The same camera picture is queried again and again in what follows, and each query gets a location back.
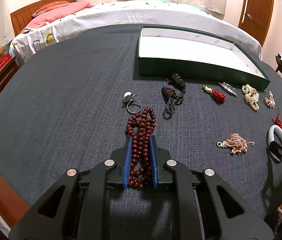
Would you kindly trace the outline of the white jade bangle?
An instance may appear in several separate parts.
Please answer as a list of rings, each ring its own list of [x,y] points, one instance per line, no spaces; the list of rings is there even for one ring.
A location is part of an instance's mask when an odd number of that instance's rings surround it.
[[[270,127],[268,131],[268,148],[270,152],[270,156],[275,161],[277,164],[281,162],[281,159],[279,159],[275,154],[274,151],[270,149],[270,143],[275,141],[275,134],[278,136],[278,138],[281,141],[281,146],[282,146],[282,129],[277,126],[273,125]]]

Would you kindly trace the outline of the pink flower brooch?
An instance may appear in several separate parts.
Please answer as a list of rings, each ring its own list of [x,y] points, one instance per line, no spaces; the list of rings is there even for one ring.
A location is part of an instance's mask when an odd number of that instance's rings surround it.
[[[263,102],[268,108],[271,108],[271,109],[275,108],[275,100],[274,100],[273,93],[271,91],[269,91],[269,96],[265,97]]]

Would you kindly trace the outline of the black pendant with braided cord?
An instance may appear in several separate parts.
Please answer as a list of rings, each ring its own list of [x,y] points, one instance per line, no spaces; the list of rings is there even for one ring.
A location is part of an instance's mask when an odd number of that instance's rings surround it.
[[[181,76],[176,73],[172,74],[166,82],[168,85],[173,87],[161,88],[161,94],[165,102],[163,118],[165,120],[169,120],[173,117],[176,111],[176,106],[181,105],[184,101],[186,85]]]

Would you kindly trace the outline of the red tassel gold charm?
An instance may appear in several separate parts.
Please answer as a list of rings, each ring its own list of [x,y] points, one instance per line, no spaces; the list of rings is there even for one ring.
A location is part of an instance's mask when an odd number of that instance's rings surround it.
[[[209,94],[215,102],[218,102],[220,104],[225,103],[225,101],[226,101],[225,94],[222,94],[222,93],[216,91],[215,89],[212,89],[212,88],[210,88],[206,85],[202,86],[202,90],[204,90],[207,94]]]

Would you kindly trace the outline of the green white jewelry box tray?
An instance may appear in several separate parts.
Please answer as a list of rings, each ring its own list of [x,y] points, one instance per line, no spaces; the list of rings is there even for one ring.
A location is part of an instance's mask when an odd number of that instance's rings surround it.
[[[164,77],[249,84],[265,90],[270,79],[258,57],[233,41],[204,31],[143,25],[137,46],[138,73]]]

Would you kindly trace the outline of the red knot tassel charm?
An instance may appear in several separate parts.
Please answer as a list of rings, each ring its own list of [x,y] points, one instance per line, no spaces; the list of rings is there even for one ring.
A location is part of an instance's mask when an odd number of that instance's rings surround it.
[[[280,113],[281,113],[281,110],[278,108],[276,110],[276,117],[272,119],[272,122],[282,129],[282,121],[280,120]]]

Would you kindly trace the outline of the brown wooden door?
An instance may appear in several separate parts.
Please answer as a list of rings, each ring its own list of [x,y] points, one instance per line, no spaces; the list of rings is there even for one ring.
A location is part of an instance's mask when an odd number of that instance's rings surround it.
[[[263,45],[272,19],[274,0],[243,0],[238,27]]]

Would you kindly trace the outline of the bed with white patterned sheet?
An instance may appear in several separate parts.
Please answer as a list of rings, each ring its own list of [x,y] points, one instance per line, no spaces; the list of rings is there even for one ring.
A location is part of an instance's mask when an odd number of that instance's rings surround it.
[[[88,29],[116,24],[169,25],[205,31],[233,41],[262,58],[260,43],[242,29],[192,5],[158,0],[97,4],[37,29],[24,27],[11,41],[9,54],[22,66],[36,52],[51,44],[77,37]]]

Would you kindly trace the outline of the red gift box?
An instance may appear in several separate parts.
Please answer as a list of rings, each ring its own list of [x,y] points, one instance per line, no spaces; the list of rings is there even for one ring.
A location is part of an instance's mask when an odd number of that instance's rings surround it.
[[[10,54],[5,53],[5,55],[0,59],[0,71],[11,59],[12,58],[11,58]]]

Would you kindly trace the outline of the pink pillow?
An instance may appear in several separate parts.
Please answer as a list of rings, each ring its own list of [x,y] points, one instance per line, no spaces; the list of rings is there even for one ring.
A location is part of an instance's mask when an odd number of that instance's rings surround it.
[[[26,25],[26,29],[37,29],[44,25],[50,24],[58,19],[61,19],[65,16],[74,14],[75,12],[81,11],[85,8],[92,8],[89,2],[72,2],[69,3],[68,6],[61,7],[58,9],[54,9],[48,12],[45,12],[31,20],[28,25]]]

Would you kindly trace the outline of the orange pillow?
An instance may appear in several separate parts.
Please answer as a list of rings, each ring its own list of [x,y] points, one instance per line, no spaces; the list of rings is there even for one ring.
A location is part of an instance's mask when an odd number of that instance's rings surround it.
[[[58,8],[61,8],[61,7],[65,7],[65,6],[68,6],[69,5],[69,2],[68,1],[56,1],[56,2],[51,2],[51,3],[48,3],[42,7],[40,7],[36,12],[34,12],[32,14],[32,17],[35,18],[45,12],[48,12],[48,11],[51,11],[51,10],[54,10],[54,9],[58,9]]]

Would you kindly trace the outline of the wooden headboard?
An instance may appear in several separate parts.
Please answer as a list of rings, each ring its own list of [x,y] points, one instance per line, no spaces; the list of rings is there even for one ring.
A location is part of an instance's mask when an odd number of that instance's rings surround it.
[[[32,20],[32,14],[35,13],[42,6],[57,1],[76,2],[76,0],[41,0],[30,5],[27,5],[10,14],[14,35],[17,36],[21,33],[22,29],[29,24]]]

